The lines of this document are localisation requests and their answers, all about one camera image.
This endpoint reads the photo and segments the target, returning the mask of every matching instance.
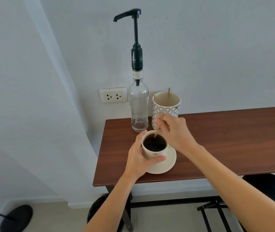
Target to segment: trash bin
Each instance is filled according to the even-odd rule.
[[[101,197],[99,197],[90,207],[89,212],[88,212],[88,216],[87,216],[87,223],[90,221],[90,219],[95,215],[95,213],[99,210],[99,208],[101,207],[101,205],[105,202],[105,200],[107,199],[107,197],[109,196],[109,194],[105,194],[102,195]],[[122,229],[124,228],[124,221],[121,219],[117,232],[121,232]]]

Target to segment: black coffee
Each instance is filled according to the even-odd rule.
[[[143,145],[147,150],[158,152],[166,148],[166,141],[160,135],[155,137],[155,134],[150,134],[144,139]]]

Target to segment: pump dispenser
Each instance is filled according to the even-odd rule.
[[[131,66],[133,83],[128,94],[131,110],[131,125],[134,131],[142,132],[148,128],[148,87],[143,82],[143,50],[138,42],[138,18],[141,9],[131,9],[114,17],[114,22],[127,16],[132,16],[134,22],[134,45],[131,49]]]

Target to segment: outlet faceplate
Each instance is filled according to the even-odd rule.
[[[128,101],[127,89],[125,87],[99,89],[99,95],[102,103],[121,103]]]

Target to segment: white saucer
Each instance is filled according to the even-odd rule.
[[[151,174],[161,174],[169,171],[176,162],[176,151],[169,146],[166,152],[166,160],[152,166],[147,172]]]

